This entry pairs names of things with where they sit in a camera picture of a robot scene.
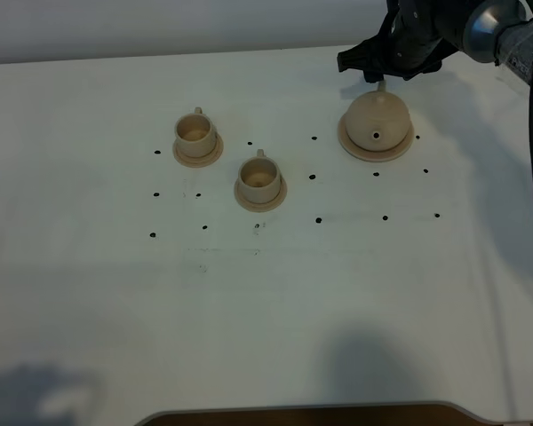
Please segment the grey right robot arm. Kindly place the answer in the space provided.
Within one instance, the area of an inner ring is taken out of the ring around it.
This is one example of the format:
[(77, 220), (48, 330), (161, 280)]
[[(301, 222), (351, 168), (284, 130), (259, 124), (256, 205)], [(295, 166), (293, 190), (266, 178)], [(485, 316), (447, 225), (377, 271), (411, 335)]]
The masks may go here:
[(461, 52), (533, 83), (533, 18), (520, 1), (399, 1), (368, 44), (364, 74), (374, 82), (436, 73)]

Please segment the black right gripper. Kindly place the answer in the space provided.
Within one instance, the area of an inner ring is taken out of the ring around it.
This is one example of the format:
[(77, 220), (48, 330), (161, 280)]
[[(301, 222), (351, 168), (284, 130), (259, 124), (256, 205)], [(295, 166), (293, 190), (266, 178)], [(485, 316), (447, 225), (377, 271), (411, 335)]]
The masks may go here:
[(442, 61), (465, 49), (469, 21), (480, 1), (388, 1), (379, 37), (364, 40), (337, 56), (338, 71), (363, 71), (366, 83), (382, 74), (405, 80), (440, 69)]

